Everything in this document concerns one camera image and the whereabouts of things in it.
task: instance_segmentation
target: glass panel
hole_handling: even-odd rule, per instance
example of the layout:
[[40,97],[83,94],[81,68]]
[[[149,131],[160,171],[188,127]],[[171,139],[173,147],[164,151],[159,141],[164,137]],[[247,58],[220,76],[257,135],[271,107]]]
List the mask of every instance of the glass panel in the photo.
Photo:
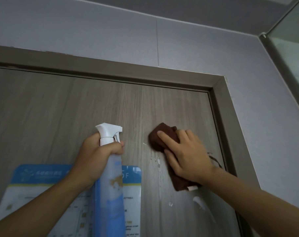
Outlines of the glass panel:
[[299,3],[268,36],[299,83]]

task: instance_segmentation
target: translucent plastic bottle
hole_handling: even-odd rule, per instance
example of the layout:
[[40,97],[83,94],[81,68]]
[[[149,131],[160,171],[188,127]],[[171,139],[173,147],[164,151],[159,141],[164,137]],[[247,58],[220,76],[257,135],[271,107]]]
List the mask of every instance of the translucent plastic bottle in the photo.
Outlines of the translucent plastic bottle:
[[[114,139],[120,142],[121,126],[102,123],[96,128],[101,137],[100,146],[112,143]],[[93,185],[92,195],[94,198],[93,237],[124,237],[125,219],[120,155],[110,155],[100,179]]]

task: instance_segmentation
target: spray trigger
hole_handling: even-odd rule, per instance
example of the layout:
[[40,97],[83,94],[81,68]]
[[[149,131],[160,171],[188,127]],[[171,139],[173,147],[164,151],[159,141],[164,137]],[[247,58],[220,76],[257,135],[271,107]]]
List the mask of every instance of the spray trigger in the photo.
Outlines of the spray trigger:
[[115,141],[117,141],[117,142],[120,143],[119,132],[116,132],[116,133],[115,133],[115,135],[114,135],[114,139],[115,139]]

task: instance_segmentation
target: door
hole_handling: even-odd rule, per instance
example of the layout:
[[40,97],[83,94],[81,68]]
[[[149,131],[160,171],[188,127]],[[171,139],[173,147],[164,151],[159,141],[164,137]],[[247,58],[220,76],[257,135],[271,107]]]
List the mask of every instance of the door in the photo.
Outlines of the door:
[[224,166],[206,92],[0,68],[0,200],[17,166],[73,163],[103,122],[123,127],[123,165],[142,170],[141,236],[240,235],[235,211],[218,196],[174,190],[163,154],[147,140],[161,122],[191,129]]

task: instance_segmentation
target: person's left hand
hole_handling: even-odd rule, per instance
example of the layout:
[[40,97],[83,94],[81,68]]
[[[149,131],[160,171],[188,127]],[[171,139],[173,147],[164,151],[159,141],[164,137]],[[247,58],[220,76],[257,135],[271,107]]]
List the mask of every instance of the person's left hand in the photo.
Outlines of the person's left hand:
[[67,178],[79,184],[82,190],[92,187],[100,178],[111,154],[122,155],[124,142],[100,146],[100,134],[88,137],[82,143],[76,161]]

